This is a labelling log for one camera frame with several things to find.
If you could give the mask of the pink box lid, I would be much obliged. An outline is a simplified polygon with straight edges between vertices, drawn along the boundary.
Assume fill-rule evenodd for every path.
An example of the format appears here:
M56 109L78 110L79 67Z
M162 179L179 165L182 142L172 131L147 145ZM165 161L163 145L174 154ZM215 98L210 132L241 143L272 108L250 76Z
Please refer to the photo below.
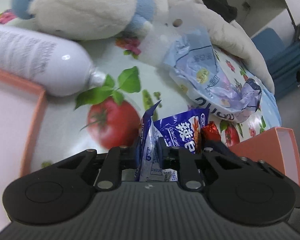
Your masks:
M30 172L45 107L43 87L0 70L0 231L10 222L3 192Z

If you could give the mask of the pale blue plastic bag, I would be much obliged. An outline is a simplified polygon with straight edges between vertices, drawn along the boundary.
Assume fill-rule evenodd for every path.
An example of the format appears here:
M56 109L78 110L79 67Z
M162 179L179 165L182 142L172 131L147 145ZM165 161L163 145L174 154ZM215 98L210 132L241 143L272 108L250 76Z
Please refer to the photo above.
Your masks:
M254 114L262 89L254 79L236 88L223 72L207 29L190 3L173 6L140 44L139 59L168 72L198 106L220 119L244 122Z

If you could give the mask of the white wall cabinet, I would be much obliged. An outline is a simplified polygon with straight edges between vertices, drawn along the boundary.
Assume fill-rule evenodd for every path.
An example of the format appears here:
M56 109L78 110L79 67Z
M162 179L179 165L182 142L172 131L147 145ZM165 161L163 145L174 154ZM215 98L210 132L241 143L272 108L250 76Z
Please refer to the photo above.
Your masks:
M300 0L227 0L237 8L236 21L250 37L271 28L288 40L300 25Z

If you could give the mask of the white blue plush toy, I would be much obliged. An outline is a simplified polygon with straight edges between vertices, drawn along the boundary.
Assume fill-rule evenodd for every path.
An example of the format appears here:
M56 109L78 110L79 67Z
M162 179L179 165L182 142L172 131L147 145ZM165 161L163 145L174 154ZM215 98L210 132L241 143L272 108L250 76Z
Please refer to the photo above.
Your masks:
M51 35L100 40L121 32L146 36L168 17L167 0L11 0L14 14Z

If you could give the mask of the blue bed sheet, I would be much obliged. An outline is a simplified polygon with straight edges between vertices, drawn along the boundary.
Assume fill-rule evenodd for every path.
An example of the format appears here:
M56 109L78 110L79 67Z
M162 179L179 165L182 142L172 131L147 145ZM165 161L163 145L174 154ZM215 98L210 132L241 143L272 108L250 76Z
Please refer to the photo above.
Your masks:
M262 88L261 112L269 128L280 127L282 125L274 94L266 89L266 87Z

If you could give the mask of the blue folding chair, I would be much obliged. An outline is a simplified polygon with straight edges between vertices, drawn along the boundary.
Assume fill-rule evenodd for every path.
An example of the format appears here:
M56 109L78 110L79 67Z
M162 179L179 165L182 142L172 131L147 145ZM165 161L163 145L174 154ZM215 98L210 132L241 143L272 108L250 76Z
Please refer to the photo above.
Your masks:
M271 60L274 56L285 49L285 45L279 35L272 28L266 28L252 38L252 41L265 61Z

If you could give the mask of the fruit print mat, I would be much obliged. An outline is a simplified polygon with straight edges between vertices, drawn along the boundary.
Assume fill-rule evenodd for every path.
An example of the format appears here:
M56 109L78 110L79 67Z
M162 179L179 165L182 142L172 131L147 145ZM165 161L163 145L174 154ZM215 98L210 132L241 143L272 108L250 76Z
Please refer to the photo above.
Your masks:
M0 0L0 5L5 2L10 3L7 11L17 21L10 23L2 18L1 25L47 34L37 27L34 19L18 18L12 10L11 0ZM38 167L42 161L61 160L86 148L103 153L115 146L130 146L138 137L144 112L158 101L161 103L154 114L155 121L203 108L184 93L168 72L139 59L140 44L146 36L121 32L100 40L64 38L82 46L95 67L106 74L106 79L100 87L89 87L63 97L53 96L42 85L28 80L43 87L46 92L45 112L30 169ZM214 44L212 46L223 72L236 88L242 88L248 79L258 82L261 89L265 87L247 69L243 59ZM261 103L244 122L220 119L210 112L207 121L217 125L226 146L233 146L271 129L262 115Z

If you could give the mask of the blue curtain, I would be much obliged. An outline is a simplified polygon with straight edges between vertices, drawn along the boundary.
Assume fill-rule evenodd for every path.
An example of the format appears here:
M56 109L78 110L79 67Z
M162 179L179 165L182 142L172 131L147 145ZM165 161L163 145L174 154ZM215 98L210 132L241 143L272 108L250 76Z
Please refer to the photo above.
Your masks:
M300 84L300 40L266 61L275 85L275 98L280 100Z

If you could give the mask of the white spray bottle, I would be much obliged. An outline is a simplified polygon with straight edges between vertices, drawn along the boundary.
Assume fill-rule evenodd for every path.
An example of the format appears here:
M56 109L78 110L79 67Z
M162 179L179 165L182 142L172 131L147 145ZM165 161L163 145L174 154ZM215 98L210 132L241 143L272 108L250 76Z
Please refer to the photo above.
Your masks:
M100 87L106 79L76 42L1 24L0 69L42 85L58 97Z

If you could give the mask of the blue white snack bag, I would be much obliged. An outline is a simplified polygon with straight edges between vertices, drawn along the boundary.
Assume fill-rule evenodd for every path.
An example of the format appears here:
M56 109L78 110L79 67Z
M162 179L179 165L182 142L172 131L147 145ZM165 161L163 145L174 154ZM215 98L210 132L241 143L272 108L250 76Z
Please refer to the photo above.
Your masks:
M177 171L163 167L163 147L181 147L192 154L201 152L201 129L207 124L209 110L195 108L155 121L160 101L147 109L141 119L136 161L136 181L177 181Z

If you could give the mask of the small red foil candy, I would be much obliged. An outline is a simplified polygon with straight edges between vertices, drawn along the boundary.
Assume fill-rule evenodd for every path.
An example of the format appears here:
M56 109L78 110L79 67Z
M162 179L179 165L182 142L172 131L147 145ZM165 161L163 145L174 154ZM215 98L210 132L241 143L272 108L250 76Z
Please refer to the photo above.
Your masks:
M210 121L206 126L201 129L204 140L207 141L221 141L221 135L216 124Z

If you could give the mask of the pink gift box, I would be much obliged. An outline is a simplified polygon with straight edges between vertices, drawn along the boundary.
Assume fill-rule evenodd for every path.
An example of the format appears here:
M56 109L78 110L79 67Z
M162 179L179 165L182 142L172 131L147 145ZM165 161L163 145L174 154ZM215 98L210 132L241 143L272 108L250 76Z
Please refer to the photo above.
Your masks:
M240 157L265 161L300 186L300 155L292 129L271 128L230 150Z

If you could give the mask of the grey duvet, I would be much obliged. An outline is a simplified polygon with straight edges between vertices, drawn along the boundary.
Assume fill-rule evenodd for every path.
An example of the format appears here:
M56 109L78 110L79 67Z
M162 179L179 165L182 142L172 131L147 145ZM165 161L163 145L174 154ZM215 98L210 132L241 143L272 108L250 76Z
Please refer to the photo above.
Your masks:
M211 10L203 0L168 0L168 5L190 6L190 12L206 27L211 43L244 60L247 69L258 77L265 87L275 93L274 81L268 71L266 62L250 37L242 27L235 23L228 23L217 12Z

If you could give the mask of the black clothes pile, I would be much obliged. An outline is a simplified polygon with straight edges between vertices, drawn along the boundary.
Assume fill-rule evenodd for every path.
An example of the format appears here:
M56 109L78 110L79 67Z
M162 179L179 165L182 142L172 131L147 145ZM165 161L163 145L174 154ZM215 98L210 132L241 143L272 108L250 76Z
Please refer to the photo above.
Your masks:
M237 8L229 5L227 0L202 0L203 3L212 11L221 15L222 18L230 23L237 17Z

